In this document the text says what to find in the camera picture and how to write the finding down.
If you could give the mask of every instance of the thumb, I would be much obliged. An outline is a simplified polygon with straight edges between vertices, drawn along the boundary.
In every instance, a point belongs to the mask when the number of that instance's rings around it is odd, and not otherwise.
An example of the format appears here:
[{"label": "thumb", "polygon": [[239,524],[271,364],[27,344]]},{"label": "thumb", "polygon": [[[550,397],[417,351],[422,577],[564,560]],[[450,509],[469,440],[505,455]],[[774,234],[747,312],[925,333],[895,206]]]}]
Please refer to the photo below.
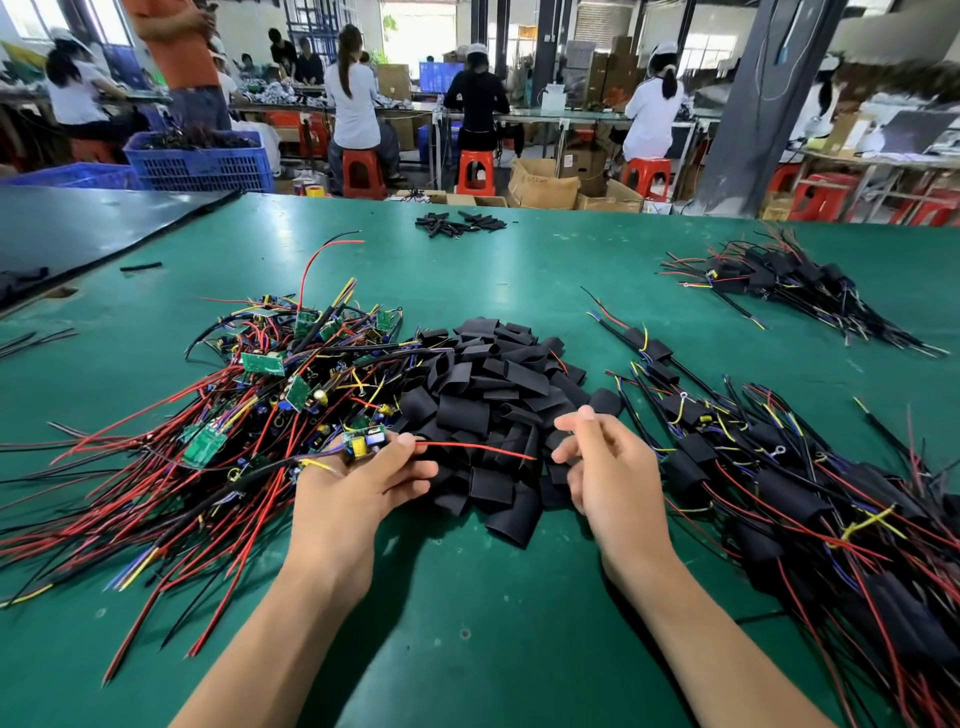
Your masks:
[{"label": "thumb", "polygon": [[585,404],[577,410],[577,420],[573,425],[573,432],[580,445],[580,453],[586,462],[600,462],[612,457],[610,447],[604,438],[603,429],[597,420],[593,407]]},{"label": "thumb", "polygon": [[397,435],[386,448],[378,452],[369,463],[363,467],[366,480],[374,488],[383,490],[388,479],[413,457],[417,447],[417,438],[409,432]]}]

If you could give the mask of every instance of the table leg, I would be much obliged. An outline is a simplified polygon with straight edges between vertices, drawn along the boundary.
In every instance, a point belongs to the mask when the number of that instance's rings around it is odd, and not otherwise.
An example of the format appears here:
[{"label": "table leg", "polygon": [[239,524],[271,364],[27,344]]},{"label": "table leg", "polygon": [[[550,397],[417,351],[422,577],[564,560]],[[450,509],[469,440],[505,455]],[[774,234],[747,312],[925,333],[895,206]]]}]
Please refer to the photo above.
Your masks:
[{"label": "table leg", "polygon": [[850,217],[851,213],[853,212],[853,208],[856,207],[856,204],[860,202],[860,198],[863,197],[863,191],[867,188],[867,185],[870,184],[870,180],[874,177],[875,173],[875,164],[871,164],[869,167],[863,170],[863,175],[860,177],[860,182],[856,184],[856,187],[853,189],[853,193],[844,201],[843,208],[840,210],[840,216],[837,218],[837,222],[849,222],[847,218]]}]

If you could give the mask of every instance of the cardboard box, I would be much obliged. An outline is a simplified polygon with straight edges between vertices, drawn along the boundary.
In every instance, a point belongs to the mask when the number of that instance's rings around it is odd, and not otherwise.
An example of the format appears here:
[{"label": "cardboard box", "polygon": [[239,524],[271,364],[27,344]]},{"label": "cardboard box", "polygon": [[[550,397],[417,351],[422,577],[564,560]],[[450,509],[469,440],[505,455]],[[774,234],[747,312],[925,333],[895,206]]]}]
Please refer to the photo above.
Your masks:
[{"label": "cardboard box", "polygon": [[633,42],[632,36],[613,36],[610,52],[613,55],[630,55],[630,44]]},{"label": "cardboard box", "polygon": [[560,160],[560,177],[580,180],[580,192],[587,197],[601,197],[606,189],[604,168],[607,150],[599,144],[571,144]]},{"label": "cardboard box", "polygon": [[580,180],[558,180],[553,159],[514,159],[507,205],[536,209],[573,209]]},{"label": "cardboard box", "polygon": [[603,103],[603,86],[607,80],[607,63],[609,53],[594,53],[590,62],[590,72],[587,76],[587,93],[584,96],[584,105]]},{"label": "cardboard box", "polygon": [[413,99],[410,66],[405,63],[380,63],[376,67],[376,82],[384,96],[398,101]]},{"label": "cardboard box", "polygon": [[616,180],[607,182],[604,197],[588,197],[577,195],[577,204],[574,209],[593,212],[632,212],[637,214],[643,210],[643,198],[630,187]]}]

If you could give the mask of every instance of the red stool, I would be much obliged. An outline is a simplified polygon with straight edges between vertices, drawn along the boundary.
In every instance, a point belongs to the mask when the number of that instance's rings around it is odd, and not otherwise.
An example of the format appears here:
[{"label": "red stool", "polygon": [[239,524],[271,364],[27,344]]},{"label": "red stool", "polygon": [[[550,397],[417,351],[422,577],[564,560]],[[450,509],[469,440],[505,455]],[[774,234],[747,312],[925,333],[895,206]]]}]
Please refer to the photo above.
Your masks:
[{"label": "red stool", "polygon": [[[468,169],[471,164],[477,165],[477,173],[473,181],[468,179]],[[484,171],[484,179],[480,182],[480,169]],[[493,152],[460,153],[460,177],[457,180],[458,195],[473,195],[474,197],[493,197],[496,190],[493,187]]]},{"label": "red stool", "polygon": [[920,209],[913,216],[910,225],[920,226],[929,220],[930,227],[942,228],[950,221],[950,217],[960,206],[960,189],[931,189],[926,193],[926,196],[935,197],[937,200],[928,200],[923,203],[907,200],[890,218],[890,224],[896,225],[910,213],[913,205],[919,205]]},{"label": "red stool", "polygon": [[104,164],[116,164],[113,148],[105,141],[70,139],[70,154],[74,161],[101,161]]},{"label": "red stool", "polygon": [[767,192],[788,192],[794,178],[800,174],[800,164],[781,164],[770,180]]},{"label": "red stool", "polygon": [[[620,182],[627,184],[632,172],[636,171],[636,193],[650,200],[666,202],[670,191],[671,165],[669,159],[631,159],[623,168]],[[663,194],[654,194],[651,190],[657,175],[663,176]]]},{"label": "red stool", "polygon": [[807,223],[835,223],[840,217],[847,195],[860,182],[856,175],[844,175],[839,172],[822,172],[811,175],[813,182],[830,182],[843,184],[845,189],[835,187],[818,187],[813,184],[803,184],[797,187],[793,196],[793,207],[787,220],[791,222]]},{"label": "red stool", "polygon": [[344,197],[384,200],[387,185],[380,172],[380,160],[373,149],[344,150]]}]

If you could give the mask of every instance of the woman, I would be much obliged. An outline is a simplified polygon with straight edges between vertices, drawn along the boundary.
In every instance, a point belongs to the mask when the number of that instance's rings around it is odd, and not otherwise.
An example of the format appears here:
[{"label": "woman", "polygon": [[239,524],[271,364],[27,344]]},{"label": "woman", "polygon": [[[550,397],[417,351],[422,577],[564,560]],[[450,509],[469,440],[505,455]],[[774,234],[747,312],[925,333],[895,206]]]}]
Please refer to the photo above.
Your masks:
[{"label": "woman", "polygon": [[684,100],[684,85],[677,80],[676,43],[654,48],[647,76],[624,109],[627,118],[634,120],[623,142],[627,161],[662,159],[673,144],[673,122]]},{"label": "woman", "polygon": [[326,97],[337,110],[333,140],[327,149],[327,161],[333,175],[331,191],[341,194],[344,188],[344,150],[372,149],[386,170],[389,186],[406,180],[400,176],[400,145],[394,128],[377,121],[373,111],[376,99],[376,78],[360,63],[363,36],[355,25],[346,25],[340,32],[335,73],[327,72]]},{"label": "woman", "polygon": [[470,152],[492,152],[501,136],[512,138],[519,157],[523,151],[523,128],[520,125],[499,132],[493,113],[510,113],[507,91],[493,73],[487,58],[487,46],[473,43],[467,49],[466,68],[453,77],[444,96],[444,106],[461,110],[464,125],[457,146]]},{"label": "woman", "polygon": [[138,111],[110,116],[100,104],[105,93],[114,99],[127,99],[127,92],[111,82],[90,62],[90,55],[75,38],[58,38],[47,56],[47,90],[54,118],[63,132],[73,139],[105,141],[123,145],[135,133],[150,124]]}]

